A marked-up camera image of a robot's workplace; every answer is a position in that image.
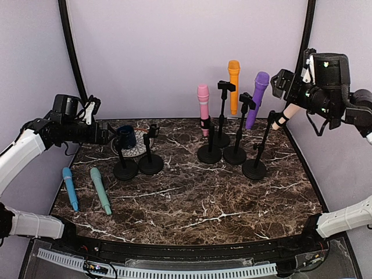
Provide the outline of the beige microphone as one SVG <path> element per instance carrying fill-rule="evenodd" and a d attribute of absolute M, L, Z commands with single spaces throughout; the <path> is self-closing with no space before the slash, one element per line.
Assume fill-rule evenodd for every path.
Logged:
<path fill-rule="evenodd" d="M 272 124 L 273 130 L 278 130 L 284 126 L 287 121 L 292 118 L 300 109 L 301 107 L 298 105 L 290 103 L 281 113 L 278 113 L 274 117 L 274 122 Z"/>

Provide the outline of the black stand of green microphone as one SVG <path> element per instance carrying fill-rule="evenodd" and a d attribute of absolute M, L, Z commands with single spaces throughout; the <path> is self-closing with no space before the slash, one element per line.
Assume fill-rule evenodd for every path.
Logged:
<path fill-rule="evenodd" d="M 123 131 L 118 133 L 116 141 L 116 150 L 119 155 L 119 161 L 113 168 L 114 176 L 121 181 L 127 181 L 134 178 L 138 174 L 138 165 L 135 161 L 125 159 L 122 154 L 122 150 L 127 145 L 128 133 Z"/>

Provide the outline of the green microphone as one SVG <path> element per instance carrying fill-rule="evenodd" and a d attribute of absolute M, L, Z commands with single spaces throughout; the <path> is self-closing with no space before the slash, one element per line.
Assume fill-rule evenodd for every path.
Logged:
<path fill-rule="evenodd" d="M 105 188 L 103 186 L 101 173 L 96 167 L 93 167 L 90 170 L 90 176 L 91 176 L 92 182 L 94 183 L 94 186 L 95 186 L 96 192 L 98 194 L 98 198 L 100 200 L 101 206 L 104 209 L 105 213 L 108 216 L 110 216 L 112 214 L 111 205 L 110 205 L 110 202 L 108 200 Z"/>

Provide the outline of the black stand of blue microphone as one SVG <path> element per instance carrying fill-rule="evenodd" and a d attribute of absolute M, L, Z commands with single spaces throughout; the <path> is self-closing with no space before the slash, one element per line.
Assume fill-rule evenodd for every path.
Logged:
<path fill-rule="evenodd" d="M 150 139 L 157 138 L 160 128 L 157 124 L 151 124 L 149 131 L 143 135 L 144 144 L 146 147 L 146 155 L 138 162 L 139 171 L 146 175 L 158 174 L 164 166 L 163 159 L 156 154 L 151 153 Z"/>

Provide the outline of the blue microphone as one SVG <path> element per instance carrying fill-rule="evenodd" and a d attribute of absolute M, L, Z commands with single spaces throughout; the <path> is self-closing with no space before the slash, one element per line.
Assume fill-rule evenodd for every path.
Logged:
<path fill-rule="evenodd" d="M 71 204 L 73 210 L 75 212 L 78 212 L 79 211 L 78 199 L 77 199 L 75 187 L 74 187 L 74 184 L 73 184 L 71 170 L 68 167 L 64 167 L 63 170 L 62 170 L 62 176 L 63 176 L 63 180 L 64 180 L 65 185 L 66 185 L 66 189 L 67 189 L 67 193 L 68 193 L 68 196 L 69 196 L 70 204 Z"/>

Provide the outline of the black stand of beige microphone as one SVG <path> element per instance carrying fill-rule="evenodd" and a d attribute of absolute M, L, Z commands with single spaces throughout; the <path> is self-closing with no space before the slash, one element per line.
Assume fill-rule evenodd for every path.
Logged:
<path fill-rule="evenodd" d="M 249 159 L 246 160 L 242 165 L 242 173 L 245 177 L 251 179 L 251 180 L 261 180 L 265 177 L 267 173 L 266 165 L 261 161 L 261 156 L 263 154 L 263 151 L 265 149 L 265 143 L 270 131 L 270 127 L 274 122 L 274 117 L 278 113 L 274 110 L 271 110 L 268 118 L 267 118 L 267 126 L 264 132 L 263 139 L 261 143 L 257 144 L 255 143 L 253 145 L 253 149 L 257 150 L 257 156 L 255 159 Z"/>

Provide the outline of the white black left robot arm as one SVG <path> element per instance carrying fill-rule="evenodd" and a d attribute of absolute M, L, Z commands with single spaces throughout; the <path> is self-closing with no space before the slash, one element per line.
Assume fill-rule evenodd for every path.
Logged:
<path fill-rule="evenodd" d="M 86 103 L 75 96 L 58 94 L 53 108 L 43 118 L 27 122 L 17 138 L 1 152 L 1 192 L 37 156 L 52 146 L 64 143 L 105 145 L 114 137 L 114 129 L 95 121 L 100 99 L 90 96 Z M 11 235 L 59 239 L 69 253 L 78 253 L 82 241 L 65 231 L 61 219 L 23 212 L 1 205 L 1 238 Z"/>

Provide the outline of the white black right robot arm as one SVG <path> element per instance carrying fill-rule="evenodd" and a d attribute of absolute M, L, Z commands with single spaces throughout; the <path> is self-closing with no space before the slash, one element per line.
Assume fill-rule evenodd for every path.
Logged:
<path fill-rule="evenodd" d="M 307 49 L 300 74 L 281 69 L 270 84 L 273 95 L 288 102 L 275 119 L 273 129 L 284 126 L 297 111 L 304 109 L 308 118 L 312 115 L 324 118 L 322 127 L 315 129 L 319 137 L 325 127 L 333 130 L 345 123 L 371 142 L 371 92 L 350 90 L 349 59 L 345 54 Z M 322 239 L 370 224 L 371 198 L 368 197 L 334 212 L 310 216 L 296 246 L 302 252 L 309 252 Z"/>

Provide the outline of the purple microphone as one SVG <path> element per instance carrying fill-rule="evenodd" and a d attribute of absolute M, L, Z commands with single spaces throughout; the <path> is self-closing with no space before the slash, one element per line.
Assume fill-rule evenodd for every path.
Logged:
<path fill-rule="evenodd" d="M 264 71 L 258 72 L 256 78 L 255 78 L 255 90 L 253 92 L 253 101 L 256 104 L 256 107 L 254 109 L 250 109 L 248 112 L 248 116 L 246 118 L 246 126 L 245 128 L 247 130 L 250 130 L 256 120 L 259 108 L 262 103 L 264 92 L 269 85 L 270 76 L 268 73 Z"/>

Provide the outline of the pink microphone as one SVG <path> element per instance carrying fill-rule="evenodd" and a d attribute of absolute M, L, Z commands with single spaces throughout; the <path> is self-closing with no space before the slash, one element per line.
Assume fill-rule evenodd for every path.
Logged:
<path fill-rule="evenodd" d="M 197 96 L 200 108 L 200 125 L 203 136 L 209 135 L 210 116 L 209 116 L 209 88 L 206 84 L 198 85 Z"/>

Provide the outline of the black stand of orange microphone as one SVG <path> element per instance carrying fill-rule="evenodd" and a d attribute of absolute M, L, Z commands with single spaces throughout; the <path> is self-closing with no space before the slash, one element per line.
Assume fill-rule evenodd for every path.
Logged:
<path fill-rule="evenodd" d="M 214 135 L 213 143 L 218 148 L 225 148 L 230 144 L 230 137 L 223 131 L 225 121 L 224 108 L 228 92 L 235 91 L 235 85 L 228 81 L 220 80 L 217 83 L 217 88 L 221 90 L 221 112 L 219 116 L 219 129 L 217 134 Z"/>

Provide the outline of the black stand of purple microphone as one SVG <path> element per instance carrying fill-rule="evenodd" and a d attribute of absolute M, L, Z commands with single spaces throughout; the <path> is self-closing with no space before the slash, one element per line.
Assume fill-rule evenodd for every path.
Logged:
<path fill-rule="evenodd" d="M 239 101 L 242 102 L 241 107 L 241 119 L 239 123 L 239 128 L 236 132 L 235 144 L 234 146 L 228 146 L 223 150 L 223 159 L 233 165 L 243 164 L 246 161 L 246 152 L 243 148 L 239 146 L 242 139 L 242 128 L 244 124 L 245 116 L 249 109 L 256 109 L 256 103 L 253 97 L 247 92 L 240 94 Z"/>

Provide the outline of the black stand of pink microphone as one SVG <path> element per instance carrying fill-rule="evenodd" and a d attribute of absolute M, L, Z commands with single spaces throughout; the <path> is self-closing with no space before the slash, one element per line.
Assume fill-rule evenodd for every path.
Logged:
<path fill-rule="evenodd" d="M 210 118 L 208 118 L 207 120 L 203 120 L 202 124 L 203 124 L 202 126 L 203 128 L 208 128 L 209 135 L 208 135 L 208 143 L 200 147 L 197 151 L 198 160 L 202 163 L 207 163 L 207 164 L 217 163 L 222 157 L 222 152 L 213 143 L 215 127 L 211 123 Z"/>

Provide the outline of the dark blue mug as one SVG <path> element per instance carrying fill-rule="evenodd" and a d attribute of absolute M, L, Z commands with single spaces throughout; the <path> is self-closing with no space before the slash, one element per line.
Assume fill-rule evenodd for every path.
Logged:
<path fill-rule="evenodd" d="M 118 142 L 122 149 L 131 149 L 136 146 L 137 140 L 134 127 L 131 125 L 121 126 L 117 129 Z"/>

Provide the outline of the floral patterned saucer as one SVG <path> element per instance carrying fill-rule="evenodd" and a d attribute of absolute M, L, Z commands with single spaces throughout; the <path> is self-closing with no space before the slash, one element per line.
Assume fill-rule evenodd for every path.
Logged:
<path fill-rule="evenodd" d="M 135 128 L 134 131 L 135 131 L 135 138 L 137 141 L 136 145 L 131 149 L 123 148 L 121 150 L 124 158 L 135 158 L 135 157 L 146 154 L 146 146 L 144 144 L 143 135 L 148 133 L 148 130 L 144 128 Z M 153 145 L 154 139 L 150 138 L 149 140 L 150 140 L 149 147 L 151 148 Z M 113 140 L 111 140 L 110 147 L 111 147 L 112 152 L 118 156 L 119 154 L 115 147 L 116 142 L 117 142 L 117 138 L 114 138 Z"/>

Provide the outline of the black right corner post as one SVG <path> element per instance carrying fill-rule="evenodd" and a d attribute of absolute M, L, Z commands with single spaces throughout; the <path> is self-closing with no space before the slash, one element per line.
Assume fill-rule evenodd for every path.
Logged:
<path fill-rule="evenodd" d="M 298 59 L 297 59 L 296 67 L 295 67 L 295 73 L 298 75 L 300 75 L 302 72 L 304 51 L 305 49 L 308 48 L 308 45 L 309 45 L 315 8 L 316 8 L 316 0 L 308 0 L 306 15 L 305 15 L 305 23 L 303 27 L 302 39 L 301 39 L 301 44 L 299 48 L 299 55 L 298 55 Z"/>

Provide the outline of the black corner post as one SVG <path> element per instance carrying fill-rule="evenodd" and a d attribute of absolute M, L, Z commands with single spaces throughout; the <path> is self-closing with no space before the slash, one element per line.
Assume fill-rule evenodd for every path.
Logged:
<path fill-rule="evenodd" d="M 295 67 L 295 73 L 298 75 L 300 75 L 302 72 L 304 51 L 305 49 L 308 48 L 308 45 L 309 45 L 315 8 L 316 8 L 316 0 L 308 0 L 306 15 L 305 15 L 305 23 L 303 27 L 302 39 L 301 39 L 301 44 L 299 48 L 299 55 L 298 55 L 298 59 L 297 59 L 296 67 Z"/>
<path fill-rule="evenodd" d="M 85 90 L 85 85 L 83 82 L 83 77 L 80 71 L 80 65 L 78 63 L 76 49 L 74 46 L 74 39 L 70 25 L 67 1 L 58 0 L 58 7 L 67 53 L 70 59 L 71 69 L 73 71 L 73 76 L 76 82 L 80 99 L 82 100 L 83 104 L 85 104 L 88 101 L 88 95 Z"/>

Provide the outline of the black left corner post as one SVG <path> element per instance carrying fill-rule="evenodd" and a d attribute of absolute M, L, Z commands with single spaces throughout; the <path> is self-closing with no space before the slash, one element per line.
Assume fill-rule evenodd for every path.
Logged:
<path fill-rule="evenodd" d="M 80 99 L 82 100 L 83 104 L 85 104 L 88 101 L 88 95 L 85 90 L 85 85 L 83 82 L 83 77 L 80 71 L 80 65 L 78 63 L 76 49 L 74 46 L 74 39 L 70 25 L 67 1 L 58 0 L 58 7 L 67 53 L 70 59 L 71 69 L 73 71 L 73 76 L 76 82 Z"/>

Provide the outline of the black front rail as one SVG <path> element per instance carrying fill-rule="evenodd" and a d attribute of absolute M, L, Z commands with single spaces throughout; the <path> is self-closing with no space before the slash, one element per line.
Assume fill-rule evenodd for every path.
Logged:
<path fill-rule="evenodd" d="M 313 239 L 302 241 L 301 235 L 277 238 L 265 241 L 243 242 L 225 245 L 148 245 L 97 238 L 82 237 L 74 230 L 69 230 L 62 239 L 41 238 L 57 251 L 87 256 L 89 259 L 124 263 L 126 260 L 158 260 L 171 262 L 201 262 L 213 260 L 234 260 L 252 258 L 256 262 L 286 262 L 294 260 L 302 253 L 320 251 L 325 253 L 330 243 Z"/>

